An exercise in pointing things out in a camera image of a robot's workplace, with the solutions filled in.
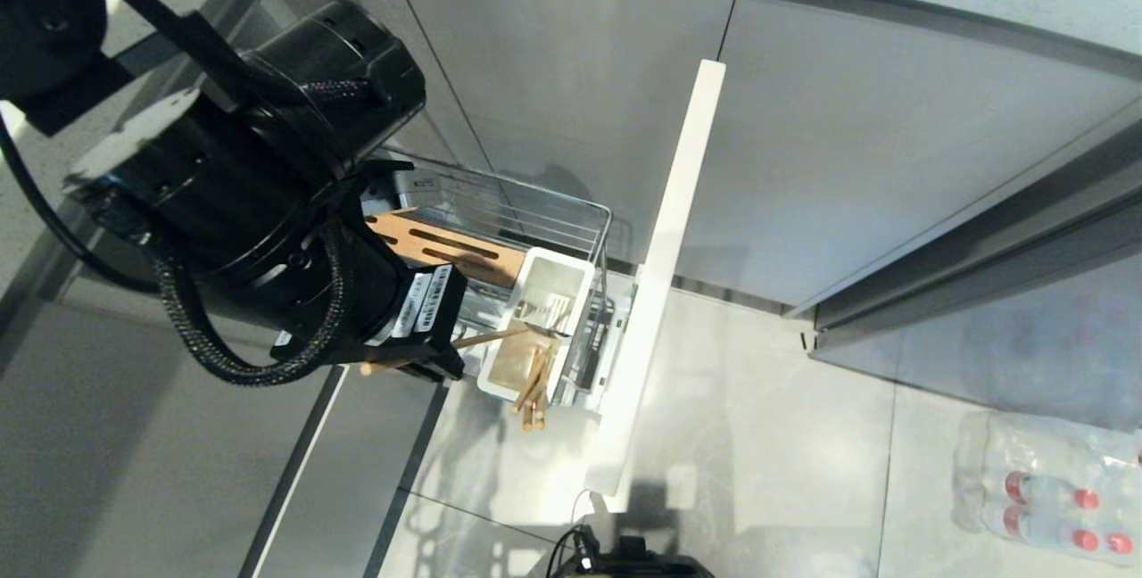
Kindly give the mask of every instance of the plastic water bottle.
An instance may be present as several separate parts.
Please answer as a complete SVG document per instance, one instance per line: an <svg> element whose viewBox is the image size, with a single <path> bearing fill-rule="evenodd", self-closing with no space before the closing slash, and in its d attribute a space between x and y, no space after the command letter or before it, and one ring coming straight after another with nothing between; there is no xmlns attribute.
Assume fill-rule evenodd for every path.
<svg viewBox="0 0 1142 578"><path fill-rule="evenodd" d="M1032 512L1020 505L984 505L983 524L1004 538L1064 552L1096 552L1099 535L1057 513Z"/></svg>
<svg viewBox="0 0 1142 578"><path fill-rule="evenodd" d="M1095 533L1056 512L1037 512L1020 505L988 503L983 524L1004 538L1035 547L1057 549L1115 564L1129 563L1134 540L1126 533Z"/></svg>
<svg viewBox="0 0 1142 578"><path fill-rule="evenodd" d="M1013 471L1007 474L1004 490L1016 505L1031 505L1044 509L1062 509L1069 505L1081 509L1096 509L1101 504L1099 495L1089 489L1077 488L1075 484L1053 475L1022 471Z"/></svg>

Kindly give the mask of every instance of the drawer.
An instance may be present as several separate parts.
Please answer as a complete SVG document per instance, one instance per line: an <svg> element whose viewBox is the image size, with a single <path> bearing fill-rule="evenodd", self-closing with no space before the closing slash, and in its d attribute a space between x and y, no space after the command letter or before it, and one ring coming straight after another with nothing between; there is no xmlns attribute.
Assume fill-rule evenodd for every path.
<svg viewBox="0 0 1142 578"><path fill-rule="evenodd" d="M425 177L437 182L437 199L401 212L400 219L370 222L375 230L389 228L378 232L405 257L452 262L468 273L471 284L456 339L505 328L518 311L520 294L504 288L504 273L518 270L518 262L532 249L561 252L594 266L582 321L561 329L573 335L561 347L563 364L553 370L547 398L552 406L597 416L585 456L586 488L603 495L616 493L626 467L724 74L722 63L703 61L698 66L646 259L635 266L633 276L608 268L611 212L605 207L424 158L399 156L412 160ZM401 230L410 219L424 224L419 232ZM426 246L425 238L437 244ZM457 255L458 247L469 252ZM510 281L515 281L514 273ZM515 392L489 384L489 367L499 348L496 344L464 351L465 375L478 378L482 388L507 402ZM542 437L542 433L532 436Z"/></svg>

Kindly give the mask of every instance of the wire basket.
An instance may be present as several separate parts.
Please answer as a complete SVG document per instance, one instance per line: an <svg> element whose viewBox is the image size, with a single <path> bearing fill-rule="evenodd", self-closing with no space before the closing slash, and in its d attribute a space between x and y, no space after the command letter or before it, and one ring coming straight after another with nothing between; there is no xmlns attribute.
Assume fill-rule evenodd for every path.
<svg viewBox="0 0 1142 578"><path fill-rule="evenodd" d="M611 209L508 177L389 152L396 159L411 161L418 170L433 172L440 180L440 203L416 208L404 216L523 252L546 248L595 265L587 312L571 338L552 401L572 403L578 391L592 386L600 347L613 313L605 276ZM504 315L510 312L507 308L510 294L510 289L471 280L457 321L457 337L498 330ZM465 353L466 375L478 375L485 354L486 348L481 347Z"/></svg>

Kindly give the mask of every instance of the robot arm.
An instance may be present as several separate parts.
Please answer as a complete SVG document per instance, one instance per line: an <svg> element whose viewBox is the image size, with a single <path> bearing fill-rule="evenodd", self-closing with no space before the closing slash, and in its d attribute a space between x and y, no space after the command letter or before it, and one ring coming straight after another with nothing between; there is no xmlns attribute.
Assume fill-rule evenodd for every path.
<svg viewBox="0 0 1142 578"><path fill-rule="evenodd" d="M239 54L199 14L123 1L156 33L107 58L99 51L104 0L0 0L0 98L50 136L182 51L236 105L224 110L198 90L160 99L66 179L69 196L96 223L150 257L156 284L87 251L0 130L5 156L49 228L100 274L159 290L187 348L226 382L282 384L325 363L389 358L412 361L407 370L431 379L459 377L449 340L464 278L447 266L437 268L443 276L421 273L440 279L440 297L457 308L419 334L386 339L417 273L364 226L360 208L370 180L410 167L368 159L424 107L424 74L402 42L359 6L335 1ZM289 334L278 361L257 367L230 351L200 286Z"/></svg>

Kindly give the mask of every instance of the white label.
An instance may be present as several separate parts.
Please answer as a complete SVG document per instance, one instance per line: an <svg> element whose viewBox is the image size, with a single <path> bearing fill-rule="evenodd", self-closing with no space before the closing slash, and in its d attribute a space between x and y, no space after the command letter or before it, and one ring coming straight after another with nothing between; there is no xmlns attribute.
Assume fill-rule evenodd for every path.
<svg viewBox="0 0 1142 578"><path fill-rule="evenodd" d="M436 311L440 310L440 300L444 297L444 287L448 286L448 278L452 274L452 265L448 264L436 268L432 274L432 283L428 286L428 298L420 310L420 319L417 319L417 332L428 332L433 322L436 321Z"/></svg>
<svg viewBox="0 0 1142 578"><path fill-rule="evenodd" d="M416 321L420 305L424 304L425 296L428 295L428 284L432 282L432 278L428 273L417 273L412 276L412 286L409 287L409 294L404 297L401 314L396 316L396 323L393 324L392 337L408 337L412 332L412 322Z"/></svg>

